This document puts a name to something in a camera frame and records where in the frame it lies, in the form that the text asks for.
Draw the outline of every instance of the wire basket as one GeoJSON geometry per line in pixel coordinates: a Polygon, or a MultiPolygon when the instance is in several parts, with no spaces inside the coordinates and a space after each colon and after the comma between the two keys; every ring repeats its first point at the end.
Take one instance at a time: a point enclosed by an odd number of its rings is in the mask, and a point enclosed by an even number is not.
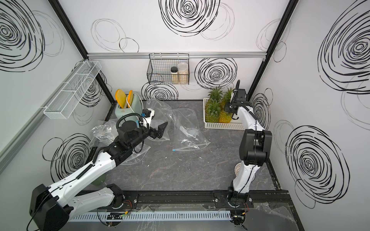
{"type": "Polygon", "coordinates": [[[151,84],[181,84],[189,85],[189,54],[186,53],[154,53],[149,54],[147,70],[148,82],[151,84]],[[171,67],[177,67],[181,62],[188,65],[185,72],[171,72],[171,67]]]}
{"type": "Polygon", "coordinates": [[[44,110],[50,119],[68,119],[101,70],[98,61],[84,61],[44,110]]]}
{"type": "Polygon", "coordinates": [[[213,128],[213,129],[231,129],[231,130],[245,130],[243,124],[239,119],[231,120],[230,123],[208,123],[206,122],[206,104],[209,98],[203,98],[203,121],[204,128],[213,128]]]}

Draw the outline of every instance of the jar lid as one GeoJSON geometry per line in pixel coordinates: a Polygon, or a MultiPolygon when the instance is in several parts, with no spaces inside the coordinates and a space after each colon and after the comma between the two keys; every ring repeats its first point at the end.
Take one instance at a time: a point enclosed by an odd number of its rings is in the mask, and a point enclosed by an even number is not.
{"type": "Polygon", "coordinates": [[[177,72],[177,67],[171,67],[171,72],[177,72]]]}
{"type": "Polygon", "coordinates": [[[177,68],[178,68],[179,70],[185,71],[185,70],[187,70],[187,69],[188,69],[188,64],[187,64],[187,63],[185,63],[185,62],[181,62],[181,63],[177,64],[177,68]]]}

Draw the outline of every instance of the pineapple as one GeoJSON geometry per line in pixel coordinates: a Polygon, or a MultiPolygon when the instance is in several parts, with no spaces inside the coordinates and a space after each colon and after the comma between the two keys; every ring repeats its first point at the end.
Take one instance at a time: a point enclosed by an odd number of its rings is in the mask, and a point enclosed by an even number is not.
{"type": "Polygon", "coordinates": [[[205,109],[205,119],[207,123],[217,123],[221,113],[220,101],[209,99],[205,109]]]}
{"type": "Polygon", "coordinates": [[[209,98],[214,99],[216,101],[220,101],[222,98],[222,91],[221,88],[215,87],[211,91],[208,92],[209,98]]]}
{"type": "Polygon", "coordinates": [[[225,92],[225,95],[222,98],[222,101],[221,101],[221,104],[220,104],[221,113],[220,113],[219,123],[230,123],[230,121],[231,121],[232,113],[225,111],[225,103],[230,102],[232,92],[233,92],[232,88],[228,89],[225,92]]]}

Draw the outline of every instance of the black metal frame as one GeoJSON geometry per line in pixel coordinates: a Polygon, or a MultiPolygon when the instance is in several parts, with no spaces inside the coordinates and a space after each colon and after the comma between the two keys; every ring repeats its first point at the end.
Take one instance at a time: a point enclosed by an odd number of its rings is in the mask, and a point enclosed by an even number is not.
{"type": "MultiPolygon", "coordinates": [[[[78,37],[76,31],[74,30],[71,22],[69,21],[67,15],[65,14],[62,6],[60,5],[58,0],[48,0],[50,5],[53,7],[55,13],[57,14],[58,18],[64,25],[66,31],[68,32],[69,36],[71,37],[72,41],[76,45],[77,49],[79,50],[80,54],[83,58],[87,57],[87,50],[85,49],[84,45],[82,44],[80,38],[78,37]]],[[[267,64],[279,42],[279,39],[292,15],[298,0],[290,0],[288,3],[287,8],[283,14],[283,17],[279,23],[279,26],[273,36],[272,42],[267,50],[266,59],[262,62],[261,66],[258,69],[258,72],[254,78],[251,88],[248,92],[248,100],[250,100],[253,92],[255,91],[259,80],[262,77],[263,72],[265,71],[267,64]]],[[[111,103],[111,107],[108,111],[108,114],[105,118],[107,121],[114,111],[114,107],[116,105],[116,101],[114,100],[112,94],[107,88],[107,85],[104,83],[100,74],[96,77],[97,82],[99,83],[100,87],[104,91],[105,95],[107,96],[109,102],[111,103]]],[[[89,156],[93,156],[96,152],[97,148],[93,148],[90,152],[89,156]]],[[[251,190],[249,191],[250,198],[252,198],[251,205],[253,203],[288,203],[290,210],[294,216],[294,219],[298,225],[300,231],[304,231],[302,223],[299,219],[298,213],[294,207],[292,199],[289,195],[287,190],[281,190],[281,186],[279,184],[278,178],[275,174],[275,171],[272,167],[271,161],[268,161],[267,167],[269,169],[272,181],[274,183],[276,190],[251,190]]],[[[86,193],[93,192],[92,190],[83,190],[78,195],[83,195],[86,193]]],[[[225,204],[223,199],[227,195],[228,191],[224,190],[217,190],[217,191],[124,191],[124,194],[128,199],[137,200],[136,203],[133,204],[133,207],[139,207],[143,205],[151,205],[154,206],[156,204],[194,204],[194,203],[202,203],[204,205],[214,206],[214,208],[230,208],[229,205],[225,204]]]]}
{"type": "Polygon", "coordinates": [[[285,27],[288,24],[288,22],[290,20],[290,17],[293,14],[293,11],[296,8],[296,5],[297,5],[298,2],[299,2],[299,0],[290,0],[289,1],[288,5],[285,9],[285,12],[283,14],[283,17],[281,18],[280,23],[279,23],[279,25],[278,25],[278,27],[275,31],[275,34],[272,37],[269,48],[267,49],[266,58],[265,58],[265,60],[262,61],[261,65],[259,66],[257,74],[256,74],[256,76],[255,76],[255,78],[252,82],[252,85],[250,86],[250,89],[248,91],[248,101],[250,100],[254,91],[256,90],[258,82],[261,79],[263,73],[265,72],[265,69],[266,69],[266,67],[267,67],[267,65],[270,61],[270,58],[272,57],[272,55],[275,51],[275,48],[279,43],[281,35],[283,34],[283,32],[285,30],[285,27]]]}

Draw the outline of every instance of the black wire basket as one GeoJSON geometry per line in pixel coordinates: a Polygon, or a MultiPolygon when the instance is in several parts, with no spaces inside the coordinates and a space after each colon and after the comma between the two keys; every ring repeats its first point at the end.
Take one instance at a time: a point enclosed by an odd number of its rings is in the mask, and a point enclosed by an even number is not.
{"type": "Polygon", "coordinates": [[[149,54],[147,70],[148,82],[151,84],[189,85],[189,54],[186,53],[154,53],[149,54]],[[177,67],[181,62],[188,65],[187,71],[174,74],[171,67],[177,67]]]}

